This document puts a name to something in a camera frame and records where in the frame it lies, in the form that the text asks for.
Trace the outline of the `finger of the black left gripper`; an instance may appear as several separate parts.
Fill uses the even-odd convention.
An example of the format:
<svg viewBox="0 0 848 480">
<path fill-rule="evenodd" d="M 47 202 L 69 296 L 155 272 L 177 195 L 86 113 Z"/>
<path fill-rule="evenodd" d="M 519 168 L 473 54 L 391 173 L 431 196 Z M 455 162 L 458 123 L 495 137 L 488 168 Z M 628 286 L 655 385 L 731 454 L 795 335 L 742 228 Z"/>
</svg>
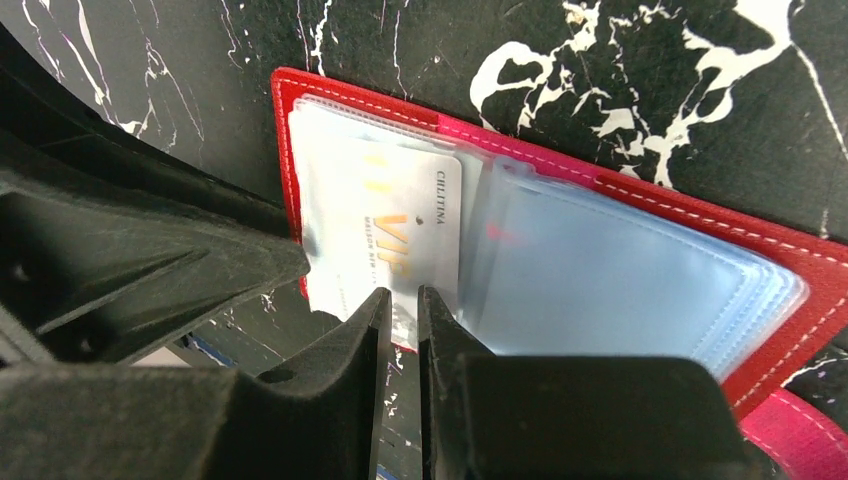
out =
<svg viewBox="0 0 848 480">
<path fill-rule="evenodd" d="M 62 163 L 122 188 L 228 217 L 281 238 L 285 210 L 105 121 L 1 31 L 1 128 Z"/>
<path fill-rule="evenodd" d="M 306 272 L 292 241 L 174 202 L 1 172 L 1 361 L 134 361 Z"/>
</svg>

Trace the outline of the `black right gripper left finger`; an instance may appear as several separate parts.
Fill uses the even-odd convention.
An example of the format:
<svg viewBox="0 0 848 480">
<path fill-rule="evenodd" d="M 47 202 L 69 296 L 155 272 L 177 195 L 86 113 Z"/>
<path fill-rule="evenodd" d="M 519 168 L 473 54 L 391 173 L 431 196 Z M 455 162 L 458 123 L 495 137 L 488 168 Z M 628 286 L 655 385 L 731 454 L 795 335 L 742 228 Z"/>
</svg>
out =
<svg viewBox="0 0 848 480">
<path fill-rule="evenodd" d="M 391 294 L 259 376 L 21 364 L 1 373 L 5 479 L 371 479 Z"/>
</svg>

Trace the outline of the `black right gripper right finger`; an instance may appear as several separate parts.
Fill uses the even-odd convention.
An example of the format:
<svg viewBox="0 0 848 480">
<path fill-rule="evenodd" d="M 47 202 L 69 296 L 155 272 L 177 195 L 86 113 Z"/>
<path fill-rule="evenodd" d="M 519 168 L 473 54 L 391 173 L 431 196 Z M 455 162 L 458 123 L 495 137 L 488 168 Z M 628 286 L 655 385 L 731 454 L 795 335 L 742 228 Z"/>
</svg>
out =
<svg viewBox="0 0 848 480">
<path fill-rule="evenodd" d="M 673 357 L 498 356 L 418 292 L 427 479 L 758 479 L 713 376 Z"/>
</svg>

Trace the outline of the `silver credit card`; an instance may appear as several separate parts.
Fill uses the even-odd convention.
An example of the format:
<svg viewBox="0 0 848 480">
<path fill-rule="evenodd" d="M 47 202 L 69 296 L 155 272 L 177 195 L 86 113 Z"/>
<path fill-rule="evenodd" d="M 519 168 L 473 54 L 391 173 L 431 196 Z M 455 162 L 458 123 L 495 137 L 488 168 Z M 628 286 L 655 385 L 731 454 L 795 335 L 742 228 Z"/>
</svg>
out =
<svg viewBox="0 0 848 480">
<path fill-rule="evenodd" d="M 341 320 L 391 293 L 392 341 L 418 347 L 417 292 L 458 288 L 462 166 L 443 153 L 354 138 L 295 151 L 314 311 Z"/>
</svg>

